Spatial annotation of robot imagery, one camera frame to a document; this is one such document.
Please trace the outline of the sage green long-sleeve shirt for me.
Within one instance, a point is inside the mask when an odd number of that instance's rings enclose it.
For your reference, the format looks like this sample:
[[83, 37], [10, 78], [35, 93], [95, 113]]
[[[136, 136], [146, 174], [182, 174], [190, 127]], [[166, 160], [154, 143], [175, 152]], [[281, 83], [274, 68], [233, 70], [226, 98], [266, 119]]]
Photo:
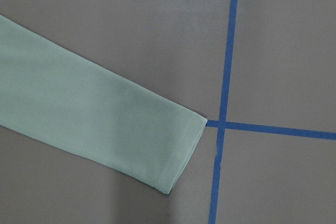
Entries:
[[1, 17], [1, 125], [170, 193], [207, 119]]

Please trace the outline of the blue tape line lengthwise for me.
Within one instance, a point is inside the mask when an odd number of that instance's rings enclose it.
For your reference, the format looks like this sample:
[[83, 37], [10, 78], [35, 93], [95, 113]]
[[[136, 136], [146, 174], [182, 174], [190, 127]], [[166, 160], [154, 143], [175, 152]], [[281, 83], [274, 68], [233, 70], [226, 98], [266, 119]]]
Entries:
[[213, 179], [211, 188], [211, 200], [209, 205], [208, 223], [216, 222], [218, 195], [220, 186], [220, 172], [221, 163], [223, 158], [225, 130], [226, 130], [226, 117], [229, 98], [230, 76], [232, 70], [232, 58], [234, 51], [235, 40], [235, 26], [237, 16], [238, 0], [230, 0], [228, 26], [227, 26], [227, 39], [226, 50], [223, 67], [223, 79], [222, 79], [222, 92], [220, 97], [219, 116], [216, 123], [217, 135], [216, 135], [216, 155], [214, 158], [213, 166]]

